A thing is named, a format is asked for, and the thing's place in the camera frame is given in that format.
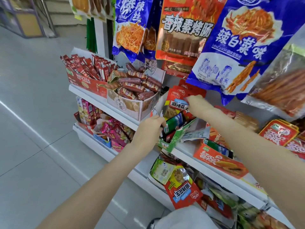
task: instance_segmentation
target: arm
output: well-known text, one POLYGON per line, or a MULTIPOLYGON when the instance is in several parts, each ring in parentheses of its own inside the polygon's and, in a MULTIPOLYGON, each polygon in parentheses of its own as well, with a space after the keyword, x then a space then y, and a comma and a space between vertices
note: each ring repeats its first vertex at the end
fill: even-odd
POLYGON ((210 123, 226 139, 295 228, 304 228, 304 163, 285 147, 227 117, 201 96, 190 96, 188 101, 190 112, 210 123))
POLYGON ((132 142, 36 229, 94 229, 124 179, 153 149, 162 131, 161 124, 166 125, 159 116, 140 123, 132 142))

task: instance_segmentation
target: person's left hand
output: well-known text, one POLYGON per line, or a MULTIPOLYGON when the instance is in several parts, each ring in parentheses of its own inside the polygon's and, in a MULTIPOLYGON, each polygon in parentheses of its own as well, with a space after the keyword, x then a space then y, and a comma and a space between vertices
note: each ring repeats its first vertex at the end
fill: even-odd
POLYGON ((137 150, 143 157, 145 157, 155 146, 162 127, 166 126, 166 121, 163 117, 158 115, 147 118, 142 121, 135 132, 131 145, 137 150))

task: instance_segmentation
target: hand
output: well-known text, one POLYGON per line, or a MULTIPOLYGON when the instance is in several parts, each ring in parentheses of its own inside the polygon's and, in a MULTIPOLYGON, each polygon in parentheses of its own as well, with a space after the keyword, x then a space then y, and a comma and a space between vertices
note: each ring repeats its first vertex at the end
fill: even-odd
POLYGON ((189 102, 190 113, 200 119, 204 118, 206 112, 214 109, 213 105, 206 101, 201 95, 189 96, 187 100, 189 102))
POLYGON ((131 142, 135 150, 146 156, 159 139, 162 131, 161 125, 165 127, 166 121, 158 115, 142 121, 131 142))

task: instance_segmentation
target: forearm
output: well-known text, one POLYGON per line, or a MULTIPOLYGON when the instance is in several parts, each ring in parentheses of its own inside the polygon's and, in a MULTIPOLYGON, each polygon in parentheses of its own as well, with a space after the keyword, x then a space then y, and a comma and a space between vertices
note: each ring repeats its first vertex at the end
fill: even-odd
POLYGON ((246 129, 218 109, 206 111, 201 117, 225 138, 291 223, 303 228, 303 162, 286 148, 246 129))
POLYGON ((61 204, 37 229, 93 229, 123 180, 141 161, 140 152, 127 145, 110 163, 61 204))

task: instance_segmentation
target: store shelf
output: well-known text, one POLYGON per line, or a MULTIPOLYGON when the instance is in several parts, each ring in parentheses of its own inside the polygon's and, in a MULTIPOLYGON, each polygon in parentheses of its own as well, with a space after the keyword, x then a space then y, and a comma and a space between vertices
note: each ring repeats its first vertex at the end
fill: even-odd
POLYGON ((267 211, 267 213, 278 221, 284 223, 287 227, 294 229, 293 225, 265 193, 242 180, 234 178, 211 165, 194 158, 193 155, 195 150, 196 144, 193 142, 178 143, 173 149, 172 154, 258 209, 262 208, 269 200, 272 207, 267 211))
MULTIPOLYGON (((84 131, 82 128, 78 127, 77 124, 74 124, 73 130, 77 132, 79 139, 86 144, 90 149, 95 151, 98 155, 104 158, 106 161, 111 161, 117 154, 113 149, 101 144, 95 138, 93 138, 89 133, 84 131)), ((165 207, 170 210, 174 210, 173 204, 170 201, 169 196, 147 180, 147 175, 150 171, 150 168, 153 166, 156 158, 159 155, 158 150, 152 150, 128 175, 128 178, 131 179, 135 184, 149 193, 152 197, 162 203, 165 207)))
POLYGON ((124 123, 125 125, 132 128, 133 130, 137 130, 140 122, 137 121, 136 119, 133 119, 129 115, 124 114, 122 111, 116 109, 115 107, 111 106, 109 103, 107 103, 107 99, 105 99, 97 94, 94 94, 93 92, 90 92, 83 88, 75 86, 74 84, 69 85, 69 90, 71 92, 73 92, 75 95, 90 102, 94 106, 97 106, 99 109, 103 110, 105 113, 116 118, 117 120, 124 123))

